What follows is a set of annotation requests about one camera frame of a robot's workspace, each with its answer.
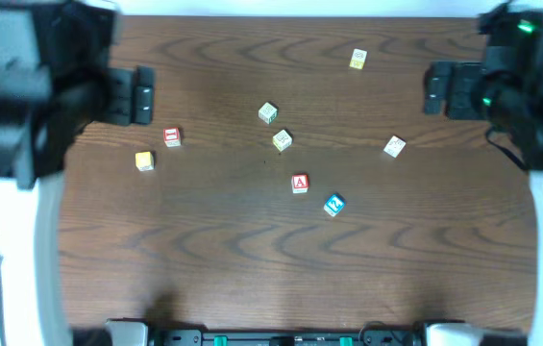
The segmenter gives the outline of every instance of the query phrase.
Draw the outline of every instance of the green light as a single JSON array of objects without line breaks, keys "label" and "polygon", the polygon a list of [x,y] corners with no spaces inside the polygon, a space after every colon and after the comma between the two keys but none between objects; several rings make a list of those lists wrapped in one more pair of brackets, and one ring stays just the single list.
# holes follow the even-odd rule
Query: green light
[{"label": "green light", "polygon": [[533,24],[529,23],[527,20],[521,19],[521,22],[519,23],[519,29],[527,34],[531,34],[534,30],[536,30],[536,27],[533,26]]}]

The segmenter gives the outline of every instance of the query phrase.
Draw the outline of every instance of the white background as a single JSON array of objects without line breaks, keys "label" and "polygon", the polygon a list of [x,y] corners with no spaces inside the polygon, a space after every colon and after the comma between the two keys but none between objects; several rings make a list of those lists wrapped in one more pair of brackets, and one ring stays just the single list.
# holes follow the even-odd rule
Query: white background
[{"label": "white background", "polygon": [[[125,14],[255,16],[476,16],[503,0],[114,0]],[[519,0],[538,4],[543,0]]]}]

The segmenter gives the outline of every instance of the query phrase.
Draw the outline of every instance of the wooden table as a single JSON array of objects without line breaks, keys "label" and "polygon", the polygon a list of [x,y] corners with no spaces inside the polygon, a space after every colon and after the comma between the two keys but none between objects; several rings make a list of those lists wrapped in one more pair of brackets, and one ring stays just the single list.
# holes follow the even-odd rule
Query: wooden table
[{"label": "wooden table", "polygon": [[[156,69],[151,126],[90,125],[67,156],[60,247],[70,322],[210,329],[531,322],[527,178],[486,124],[421,113],[433,60],[476,60],[460,19],[128,17],[113,65]],[[353,49],[363,70],[348,67]],[[280,107],[270,126],[266,101]],[[168,149],[162,129],[183,130]],[[294,135],[283,153],[271,143]],[[393,160],[391,136],[407,141]],[[155,150],[156,170],[135,153]],[[290,177],[307,172],[309,192]],[[339,192],[335,219],[322,210]]]}]

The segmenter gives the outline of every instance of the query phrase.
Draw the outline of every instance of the small wooden cube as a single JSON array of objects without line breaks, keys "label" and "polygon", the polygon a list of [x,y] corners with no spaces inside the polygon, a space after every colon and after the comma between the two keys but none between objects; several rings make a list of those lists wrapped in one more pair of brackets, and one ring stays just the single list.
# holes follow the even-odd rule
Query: small wooden cube
[{"label": "small wooden cube", "polygon": [[292,137],[286,130],[281,130],[273,136],[273,144],[275,144],[279,151],[283,151],[292,144]]},{"label": "small wooden cube", "polygon": [[169,148],[182,145],[182,137],[179,135],[178,128],[164,129],[164,144]]},{"label": "small wooden cube", "polygon": [[278,117],[278,110],[270,103],[265,103],[259,110],[259,118],[265,123],[271,124],[275,118]]},{"label": "small wooden cube", "polygon": [[365,66],[365,58],[367,58],[367,52],[355,49],[352,53],[352,59],[350,60],[350,67],[356,69],[363,69]]},{"label": "small wooden cube", "polygon": [[404,141],[397,136],[393,136],[393,138],[388,141],[388,144],[386,144],[386,147],[384,147],[384,152],[393,158],[397,158],[405,146],[406,143]]},{"label": "small wooden cube", "polygon": [[292,176],[292,193],[306,193],[308,192],[308,188],[308,175],[299,174]]},{"label": "small wooden cube", "polygon": [[329,198],[329,201],[325,204],[324,210],[332,217],[335,217],[339,212],[344,209],[346,203],[339,198],[336,194]]},{"label": "small wooden cube", "polygon": [[136,168],[141,172],[154,169],[154,156],[152,153],[136,153]]}]

